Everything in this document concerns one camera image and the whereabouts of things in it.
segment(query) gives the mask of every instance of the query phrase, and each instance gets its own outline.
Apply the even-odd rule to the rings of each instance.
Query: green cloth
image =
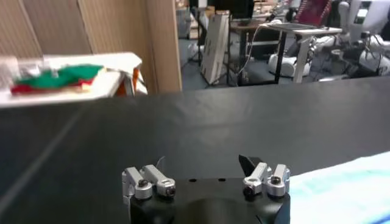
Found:
[[[52,71],[43,71],[38,77],[22,79],[17,85],[28,85],[32,88],[61,88],[78,83],[80,80],[91,80],[103,68],[100,65],[67,66],[57,71],[58,77]]]

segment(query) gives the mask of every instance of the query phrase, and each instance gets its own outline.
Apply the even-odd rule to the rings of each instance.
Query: black tablecloth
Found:
[[[228,178],[239,153],[296,175],[384,152],[389,96],[374,78],[2,110],[1,195],[36,172],[0,222],[126,223],[121,171],[160,156],[169,177]]]

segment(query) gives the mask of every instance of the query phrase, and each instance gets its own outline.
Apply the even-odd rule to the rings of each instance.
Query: red cloth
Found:
[[[84,84],[87,85],[92,85],[94,79],[90,80],[79,80],[77,83],[73,83],[72,85],[66,86],[66,88],[69,87],[77,87],[77,86],[82,86]],[[37,93],[53,93],[57,91],[61,91],[63,88],[33,88],[29,85],[16,85],[11,88],[11,93],[12,94],[37,94]]]

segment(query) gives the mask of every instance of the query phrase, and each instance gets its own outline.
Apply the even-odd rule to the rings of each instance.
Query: black table leg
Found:
[[[197,64],[200,67],[200,10],[197,11]]]
[[[240,38],[239,38],[239,70],[243,68],[246,61],[246,32],[241,31]],[[243,71],[241,71],[238,74],[238,80],[237,80],[238,86],[243,85]]]
[[[280,42],[279,42],[278,62],[277,62],[276,71],[275,71],[275,84],[279,84],[280,70],[282,69],[283,53],[285,51],[286,36],[287,36],[287,33],[282,32],[282,37],[280,38]]]
[[[226,71],[226,85],[229,86],[229,76],[230,76],[230,12],[229,12],[229,20],[228,20],[228,27],[227,27],[227,71]]]

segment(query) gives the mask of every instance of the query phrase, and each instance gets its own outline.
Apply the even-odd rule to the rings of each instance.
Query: light blue cloth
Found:
[[[291,177],[291,224],[390,224],[390,152]]]

